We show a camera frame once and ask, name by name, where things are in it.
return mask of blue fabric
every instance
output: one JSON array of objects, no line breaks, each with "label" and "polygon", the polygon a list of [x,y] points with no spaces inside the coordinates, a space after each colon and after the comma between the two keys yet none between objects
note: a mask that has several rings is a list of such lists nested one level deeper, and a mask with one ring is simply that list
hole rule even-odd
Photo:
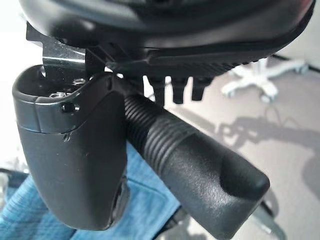
[{"label": "blue fabric", "polygon": [[67,227],[47,209],[29,176],[17,190],[8,189],[8,202],[0,216],[0,240],[152,239],[180,204],[130,144],[127,156],[130,200],[114,227],[105,231]]}]

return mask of white wall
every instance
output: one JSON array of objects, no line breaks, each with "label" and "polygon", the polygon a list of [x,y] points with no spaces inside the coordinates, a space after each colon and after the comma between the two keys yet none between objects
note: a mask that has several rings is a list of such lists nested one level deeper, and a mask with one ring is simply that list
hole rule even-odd
[{"label": "white wall", "polygon": [[320,1],[305,31],[290,45],[278,52],[279,55],[305,59],[310,65],[320,69]]}]

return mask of caster wheel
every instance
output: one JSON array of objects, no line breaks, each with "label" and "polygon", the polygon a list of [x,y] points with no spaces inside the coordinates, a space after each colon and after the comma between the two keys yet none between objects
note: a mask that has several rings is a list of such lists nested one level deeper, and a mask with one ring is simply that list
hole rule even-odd
[{"label": "caster wheel", "polygon": [[232,99],[235,95],[236,95],[236,92],[235,91],[230,91],[228,93],[225,94],[229,99]]},{"label": "caster wheel", "polygon": [[301,67],[297,67],[295,69],[295,72],[297,74],[305,74],[307,71],[309,70],[309,66],[307,64],[301,66]]},{"label": "caster wheel", "polygon": [[260,96],[260,99],[263,103],[265,104],[270,104],[270,103],[273,103],[276,99],[276,96],[268,96],[268,95],[265,95],[265,94],[262,94]]}]

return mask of ribbed rubber grip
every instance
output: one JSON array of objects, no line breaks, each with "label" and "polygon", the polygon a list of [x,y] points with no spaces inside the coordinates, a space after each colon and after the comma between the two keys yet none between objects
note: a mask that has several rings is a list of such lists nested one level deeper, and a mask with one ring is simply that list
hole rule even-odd
[{"label": "ribbed rubber grip", "polygon": [[231,239],[269,189],[266,175],[149,99],[125,99],[128,139],[217,239]]}]

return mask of gray carpet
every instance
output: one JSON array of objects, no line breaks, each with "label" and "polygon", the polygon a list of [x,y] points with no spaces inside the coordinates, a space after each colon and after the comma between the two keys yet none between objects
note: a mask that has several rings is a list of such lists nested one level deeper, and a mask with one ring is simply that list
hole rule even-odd
[{"label": "gray carpet", "polygon": [[[320,239],[320,74],[286,73],[274,79],[279,96],[262,103],[260,90],[239,90],[228,99],[220,90],[234,76],[223,75],[207,88],[203,102],[191,102],[191,82],[185,104],[167,107],[206,134],[245,156],[270,178],[268,204],[289,240]],[[192,219],[164,239],[213,239]],[[254,220],[247,221],[234,239],[275,239]]]}]

